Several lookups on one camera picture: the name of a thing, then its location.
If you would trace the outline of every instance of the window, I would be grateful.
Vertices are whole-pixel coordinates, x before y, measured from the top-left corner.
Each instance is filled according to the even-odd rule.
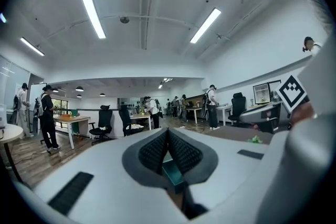
[[[55,110],[54,111],[54,115],[62,115],[62,114],[67,114],[68,111],[68,101],[65,100],[58,100],[58,99],[51,99],[52,103],[54,104],[54,106],[57,106],[58,108],[60,108],[60,110]],[[67,129],[68,126],[67,124],[63,124],[61,122],[56,122],[56,126],[63,128],[63,129]]]

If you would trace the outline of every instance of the black and white fiducial marker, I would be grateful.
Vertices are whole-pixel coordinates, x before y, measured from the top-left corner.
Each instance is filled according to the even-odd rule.
[[[291,75],[276,89],[289,113],[291,113],[307,96],[298,78]]]

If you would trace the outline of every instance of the man in white shirt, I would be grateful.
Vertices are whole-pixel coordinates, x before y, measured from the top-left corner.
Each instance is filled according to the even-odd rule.
[[[302,51],[310,51],[313,56],[319,53],[320,49],[322,48],[322,44],[315,42],[311,37],[306,37],[304,39],[304,47]]]
[[[210,130],[219,129],[218,120],[217,120],[217,110],[216,107],[219,106],[219,103],[215,100],[215,90],[217,88],[212,84],[207,91],[208,94],[208,114],[209,114],[209,125]]]
[[[147,112],[151,114],[151,118],[153,119],[154,129],[157,129],[160,127],[160,124],[158,114],[159,110],[157,109],[156,101],[154,99],[151,99],[150,96],[144,97],[144,100],[146,102]]]
[[[18,90],[16,96],[19,99],[18,109],[17,109],[17,125],[23,129],[23,133],[20,136],[20,139],[26,137],[33,137],[30,135],[30,131],[28,128],[29,122],[27,122],[27,113],[29,108],[29,102],[27,102],[27,90],[28,86],[26,83],[22,84],[21,89]]]

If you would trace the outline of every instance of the office chair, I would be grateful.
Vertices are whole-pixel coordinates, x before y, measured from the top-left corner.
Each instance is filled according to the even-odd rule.
[[[95,128],[95,122],[90,122],[89,124],[92,125],[92,130],[90,130],[90,134],[98,135],[99,138],[97,141],[91,143],[92,146],[96,145],[97,143],[103,142],[104,138],[110,140],[111,138],[108,137],[106,134],[111,133],[112,126],[111,126],[111,118],[112,118],[112,110],[109,110],[110,106],[102,105],[99,110],[99,122],[98,128]],[[101,130],[101,127],[107,127],[106,130]]]
[[[236,126],[239,127],[239,116],[246,110],[245,109],[246,97],[244,97],[241,92],[235,93],[231,101],[232,101],[232,115],[229,112],[230,116],[228,117],[228,119],[231,121],[235,121]]]
[[[121,109],[119,110],[119,115],[122,120],[122,131],[124,132],[124,136],[140,133],[143,131],[143,128],[132,130],[132,120],[130,118],[130,113],[128,112],[127,107],[125,105],[121,106]]]

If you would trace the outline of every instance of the round table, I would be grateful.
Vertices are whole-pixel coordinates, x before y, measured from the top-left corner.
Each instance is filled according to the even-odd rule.
[[[4,136],[2,139],[0,139],[0,144],[4,144],[6,155],[8,157],[8,161],[13,169],[13,172],[17,178],[17,180],[21,183],[23,183],[19,173],[16,170],[15,164],[13,162],[12,156],[11,156],[11,151],[9,150],[8,147],[8,142],[16,140],[22,135],[23,129],[19,126],[12,125],[12,124],[7,124],[5,128],[0,129],[0,137],[2,135]]]

